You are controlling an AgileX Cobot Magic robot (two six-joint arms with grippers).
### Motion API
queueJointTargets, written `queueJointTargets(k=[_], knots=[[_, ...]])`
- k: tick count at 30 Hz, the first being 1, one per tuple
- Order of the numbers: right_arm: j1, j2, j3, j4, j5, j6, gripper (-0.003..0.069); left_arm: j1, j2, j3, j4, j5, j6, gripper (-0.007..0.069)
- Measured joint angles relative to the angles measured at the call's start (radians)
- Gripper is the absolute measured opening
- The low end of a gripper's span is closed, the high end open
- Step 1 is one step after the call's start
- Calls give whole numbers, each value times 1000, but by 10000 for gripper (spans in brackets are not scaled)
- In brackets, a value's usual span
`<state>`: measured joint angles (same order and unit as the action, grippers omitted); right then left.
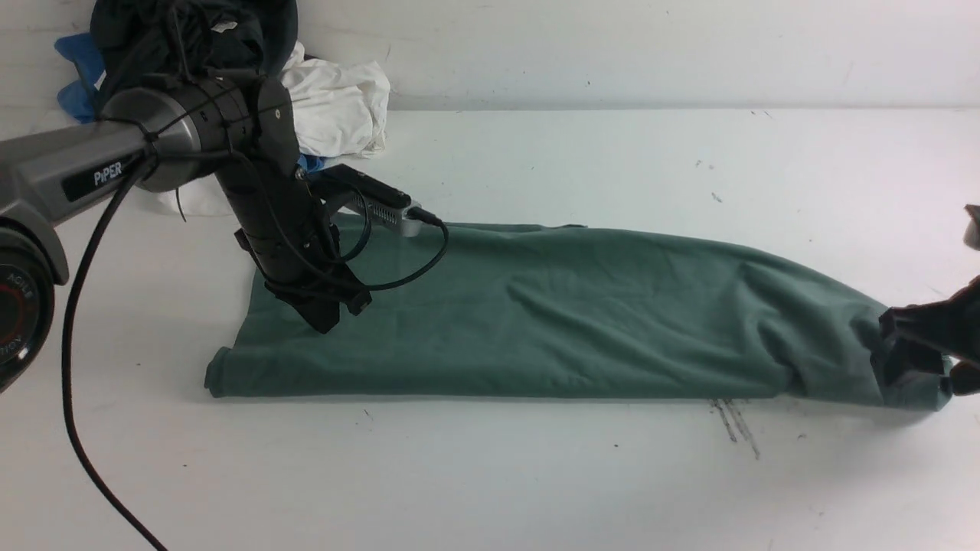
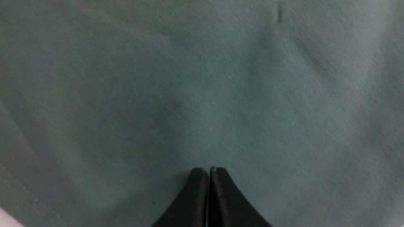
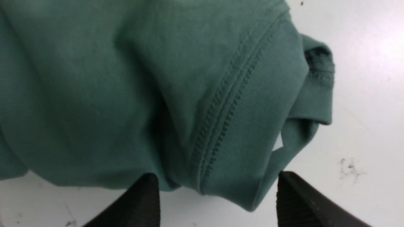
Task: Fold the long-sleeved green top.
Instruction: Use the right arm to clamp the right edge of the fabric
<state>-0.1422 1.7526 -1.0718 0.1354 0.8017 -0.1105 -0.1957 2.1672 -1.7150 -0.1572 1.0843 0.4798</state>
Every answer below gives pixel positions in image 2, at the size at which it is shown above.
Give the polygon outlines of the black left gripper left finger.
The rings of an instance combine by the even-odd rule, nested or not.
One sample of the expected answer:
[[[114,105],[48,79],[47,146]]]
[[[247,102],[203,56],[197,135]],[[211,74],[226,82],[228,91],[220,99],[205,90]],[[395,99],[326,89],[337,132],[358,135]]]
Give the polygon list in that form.
[[[170,206],[153,227],[205,227],[209,178],[202,168],[193,168]]]

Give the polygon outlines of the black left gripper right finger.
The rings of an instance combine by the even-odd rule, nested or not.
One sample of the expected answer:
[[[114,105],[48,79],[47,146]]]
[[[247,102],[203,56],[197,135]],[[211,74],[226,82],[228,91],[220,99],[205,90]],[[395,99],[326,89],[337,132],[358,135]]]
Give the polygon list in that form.
[[[209,227],[271,227],[238,189],[228,171],[211,167]]]

